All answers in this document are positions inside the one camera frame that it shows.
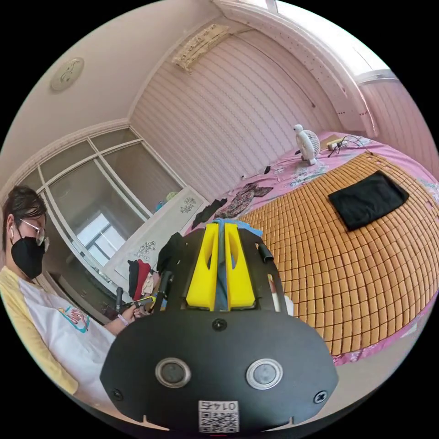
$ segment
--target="sticker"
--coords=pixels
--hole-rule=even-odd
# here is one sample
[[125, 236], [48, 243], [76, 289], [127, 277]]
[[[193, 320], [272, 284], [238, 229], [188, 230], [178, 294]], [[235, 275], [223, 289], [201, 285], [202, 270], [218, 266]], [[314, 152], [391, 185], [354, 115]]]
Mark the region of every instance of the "sticker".
[[200, 433], [238, 433], [238, 401], [198, 401]]

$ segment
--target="black metal plate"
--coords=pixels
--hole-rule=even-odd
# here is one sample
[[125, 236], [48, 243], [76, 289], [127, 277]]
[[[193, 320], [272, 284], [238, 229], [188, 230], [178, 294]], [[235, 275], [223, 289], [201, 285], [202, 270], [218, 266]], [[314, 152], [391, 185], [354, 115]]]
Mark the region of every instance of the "black metal plate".
[[[227, 328], [217, 332], [212, 322]], [[150, 349], [151, 335], [156, 337]], [[162, 386], [155, 366], [163, 358], [185, 361], [192, 373], [179, 389]], [[280, 383], [255, 390], [246, 370], [257, 359], [278, 361]], [[238, 401], [240, 431], [261, 431], [316, 415], [324, 390], [330, 396], [338, 383], [332, 356], [319, 334], [301, 320], [274, 311], [166, 311], [140, 319], [114, 341], [101, 381], [117, 409], [137, 421], [185, 432], [198, 431], [198, 401]], [[117, 389], [121, 400], [113, 396]]]

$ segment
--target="white fan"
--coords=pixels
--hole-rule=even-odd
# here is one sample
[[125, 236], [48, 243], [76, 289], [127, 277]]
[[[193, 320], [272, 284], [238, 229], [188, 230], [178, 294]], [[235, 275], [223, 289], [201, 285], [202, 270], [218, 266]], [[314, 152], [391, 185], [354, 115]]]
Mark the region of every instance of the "white fan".
[[302, 160], [310, 165], [316, 164], [316, 157], [320, 154], [320, 140], [315, 133], [303, 129], [302, 125], [295, 125], [297, 146], [302, 153]]

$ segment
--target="dark hair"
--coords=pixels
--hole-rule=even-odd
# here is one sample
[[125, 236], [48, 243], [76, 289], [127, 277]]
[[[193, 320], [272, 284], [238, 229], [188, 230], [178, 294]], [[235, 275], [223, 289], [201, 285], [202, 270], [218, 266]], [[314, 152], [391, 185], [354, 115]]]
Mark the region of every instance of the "dark hair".
[[6, 250], [6, 222], [10, 214], [18, 227], [23, 218], [38, 218], [46, 215], [47, 208], [43, 199], [29, 186], [14, 186], [9, 192], [8, 199], [3, 206], [3, 235], [2, 248]]

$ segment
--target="yellow bracket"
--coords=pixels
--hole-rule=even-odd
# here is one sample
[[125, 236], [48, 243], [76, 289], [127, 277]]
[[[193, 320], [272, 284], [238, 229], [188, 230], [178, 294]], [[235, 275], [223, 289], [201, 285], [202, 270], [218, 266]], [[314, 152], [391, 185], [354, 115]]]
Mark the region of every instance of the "yellow bracket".
[[[255, 295], [237, 225], [226, 223], [224, 237], [229, 311], [234, 308], [250, 308], [255, 303]], [[232, 257], [235, 260], [235, 267], [233, 267]]]
[[218, 238], [218, 224], [207, 224], [191, 285], [186, 296], [187, 304], [194, 308], [214, 310], [218, 272]]

